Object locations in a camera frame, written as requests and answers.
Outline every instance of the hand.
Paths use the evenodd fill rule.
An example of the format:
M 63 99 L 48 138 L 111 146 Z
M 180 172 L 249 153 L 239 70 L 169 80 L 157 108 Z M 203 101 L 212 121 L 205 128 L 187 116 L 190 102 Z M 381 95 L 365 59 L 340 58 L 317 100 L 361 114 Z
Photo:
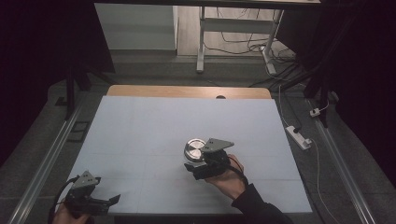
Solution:
M 74 218 L 64 204 L 61 203 L 53 218 L 52 224 L 85 224 L 89 217 L 90 215 L 83 214 L 79 218 Z
M 228 157 L 230 158 L 231 166 L 243 173 L 244 166 L 238 161 L 235 155 L 229 154 Z M 245 191 L 245 184 L 242 178 L 231 170 L 226 170 L 222 175 L 209 177 L 205 181 L 216 186 L 223 194 L 233 200 Z

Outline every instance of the gray carpet floor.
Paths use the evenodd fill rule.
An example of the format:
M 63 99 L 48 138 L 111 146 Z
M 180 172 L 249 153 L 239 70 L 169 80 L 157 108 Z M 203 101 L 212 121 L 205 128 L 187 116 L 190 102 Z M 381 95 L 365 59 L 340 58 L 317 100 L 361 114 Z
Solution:
M 267 80 L 254 86 L 254 88 L 267 88 L 274 82 L 268 79 L 261 58 L 206 58 L 205 72 L 200 75 L 195 73 L 195 59 L 190 57 L 120 54 L 113 55 L 113 61 L 117 74 L 109 76 L 120 84 L 248 87 L 253 83 Z M 280 71 L 286 66 L 286 64 L 276 64 L 276 69 Z M 79 125 L 92 122 L 101 98 L 109 87 L 95 76 L 90 75 L 90 80 L 92 89 L 89 92 L 76 90 L 77 97 L 81 94 L 87 95 L 77 118 Z M 288 90 L 281 95 L 280 102 L 277 92 L 272 93 L 276 103 L 282 104 L 284 119 L 287 123 L 297 126 L 301 122 L 303 124 L 302 135 L 314 139 L 318 145 L 318 148 L 312 147 L 307 151 L 302 151 L 289 138 L 292 154 L 314 210 L 310 214 L 290 214 L 290 217 L 294 223 L 336 223 L 321 202 L 317 191 L 317 153 L 319 152 L 319 183 L 323 201 L 339 223 L 361 223 L 355 206 L 318 133 L 315 121 L 309 117 L 309 110 L 312 108 L 303 97 L 302 89 L 303 86 L 296 86 Z M 65 107 L 55 105 L 59 97 L 65 97 L 64 81 L 49 89 L 47 104 L 14 153 L 0 169 L 0 223 L 7 223 L 9 220 L 35 170 L 64 125 Z M 311 99 L 310 103 L 317 104 L 318 102 Z M 377 223 L 396 223 L 395 188 L 389 183 L 364 145 L 338 117 L 334 109 L 335 104 L 336 102 L 331 100 L 328 108 L 329 129 L 350 172 L 361 188 Z M 68 141 L 62 148 L 25 223 L 46 223 L 48 209 L 54 195 L 66 181 L 82 146 L 82 142 L 78 141 L 80 138 L 83 138 L 82 133 L 68 135 Z M 114 220 L 112 216 L 96 217 L 95 222 L 113 223 Z

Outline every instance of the black sleeve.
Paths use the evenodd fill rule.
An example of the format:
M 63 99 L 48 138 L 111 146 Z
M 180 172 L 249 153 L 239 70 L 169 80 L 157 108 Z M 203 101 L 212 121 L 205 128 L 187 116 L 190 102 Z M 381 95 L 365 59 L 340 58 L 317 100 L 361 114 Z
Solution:
M 233 201 L 231 206 L 239 209 L 245 215 L 249 223 L 293 223 L 291 219 L 284 215 L 277 207 L 270 203 L 265 203 L 253 184 L 248 185 L 247 189 Z

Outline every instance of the person's left hand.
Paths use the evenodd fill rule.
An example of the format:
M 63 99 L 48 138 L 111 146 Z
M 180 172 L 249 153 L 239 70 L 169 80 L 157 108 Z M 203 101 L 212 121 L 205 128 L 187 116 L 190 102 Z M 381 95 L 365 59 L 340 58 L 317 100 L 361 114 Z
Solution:
M 83 214 L 79 218 L 74 218 L 64 204 L 61 203 L 53 218 L 52 224 L 85 224 L 88 218 L 90 218 L 88 214 Z

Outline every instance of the round tin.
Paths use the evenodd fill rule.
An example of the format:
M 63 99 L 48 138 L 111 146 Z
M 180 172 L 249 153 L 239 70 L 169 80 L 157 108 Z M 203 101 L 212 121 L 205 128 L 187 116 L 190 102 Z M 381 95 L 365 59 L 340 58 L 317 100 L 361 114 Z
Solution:
M 186 143 L 184 147 L 184 156 L 187 160 L 193 162 L 202 161 L 201 148 L 206 144 L 204 140 L 194 138 Z

